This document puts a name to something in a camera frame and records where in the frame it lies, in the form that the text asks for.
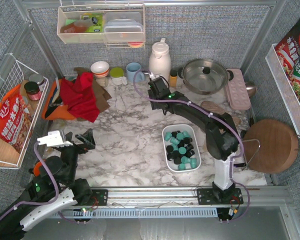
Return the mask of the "teal coffee capsule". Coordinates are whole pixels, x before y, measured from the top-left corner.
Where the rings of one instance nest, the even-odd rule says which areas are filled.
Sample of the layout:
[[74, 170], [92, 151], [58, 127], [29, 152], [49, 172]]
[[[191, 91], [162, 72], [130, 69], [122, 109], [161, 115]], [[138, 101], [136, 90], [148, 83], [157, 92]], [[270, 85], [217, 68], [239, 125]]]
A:
[[186, 150], [185, 147], [180, 147], [180, 148], [178, 149], [178, 151], [179, 151], [179, 153], [180, 153], [181, 155], [185, 155], [186, 152], [187, 152], [187, 150]]
[[185, 171], [185, 170], [186, 170], [186, 165], [185, 165], [184, 163], [180, 163], [180, 164], [178, 165], [178, 170], [179, 170], [179, 171]]
[[190, 138], [190, 134], [187, 131], [182, 132], [185, 138]]
[[182, 163], [182, 164], [189, 164], [189, 163], [191, 163], [191, 159], [189, 157], [186, 157], [184, 163]]
[[177, 138], [179, 141], [183, 140], [184, 137], [185, 137], [185, 136], [184, 136], [183, 133], [181, 133], [181, 132], [178, 132], [177, 135], [176, 135], [176, 138]]
[[165, 135], [164, 135], [164, 140], [166, 142], [170, 141], [170, 139], [173, 137], [172, 133], [171, 132], [166, 132]]
[[192, 169], [197, 168], [197, 159], [196, 158], [190, 158], [190, 166]]
[[174, 145], [178, 145], [178, 144], [180, 143], [180, 141], [179, 141], [178, 139], [174, 138], [174, 137], [172, 137], [172, 138], [170, 139], [170, 142], [171, 142], [172, 144], [174, 144]]

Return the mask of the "white storage basket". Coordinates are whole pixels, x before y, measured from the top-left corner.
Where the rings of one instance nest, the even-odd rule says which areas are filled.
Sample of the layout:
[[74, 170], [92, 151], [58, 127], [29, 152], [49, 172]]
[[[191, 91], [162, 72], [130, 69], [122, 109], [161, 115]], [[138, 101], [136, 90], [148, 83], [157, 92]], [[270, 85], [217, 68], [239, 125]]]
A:
[[162, 130], [167, 167], [176, 173], [191, 172], [202, 164], [194, 129], [188, 124], [168, 125]]

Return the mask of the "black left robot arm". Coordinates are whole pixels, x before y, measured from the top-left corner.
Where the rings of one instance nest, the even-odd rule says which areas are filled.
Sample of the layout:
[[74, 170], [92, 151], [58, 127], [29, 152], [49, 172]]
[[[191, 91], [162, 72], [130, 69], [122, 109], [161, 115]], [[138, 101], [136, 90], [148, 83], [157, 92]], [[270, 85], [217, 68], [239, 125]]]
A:
[[78, 156], [93, 150], [93, 130], [75, 135], [62, 130], [50, 131], [33, 146], [39, 167], [34, 178], [17, 198], [0, 214], [0, 240], [21, 240], [26, 232], [42, 220], [74, 205], [85, 205], [93, 191], [86, 179], [76, 179]]

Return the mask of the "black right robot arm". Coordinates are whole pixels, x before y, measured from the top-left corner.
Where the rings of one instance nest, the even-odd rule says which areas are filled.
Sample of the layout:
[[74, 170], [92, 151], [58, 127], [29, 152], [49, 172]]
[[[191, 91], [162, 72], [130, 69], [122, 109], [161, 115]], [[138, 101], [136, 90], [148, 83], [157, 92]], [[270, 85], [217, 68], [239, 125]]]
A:
[[149, 73], [148, 99], [153, 110], [162, 110], [181, 116], [205, 133], [206, 147], [215, 159], [212, 194], [217, 203], [231, 199], [235, 193], [233, 180], [234, 159], [238, 145], [242, 144], [233, 118], [228, 113], [218, 114], [192, 103], [179, 91], [171, 92], [162, 75]]

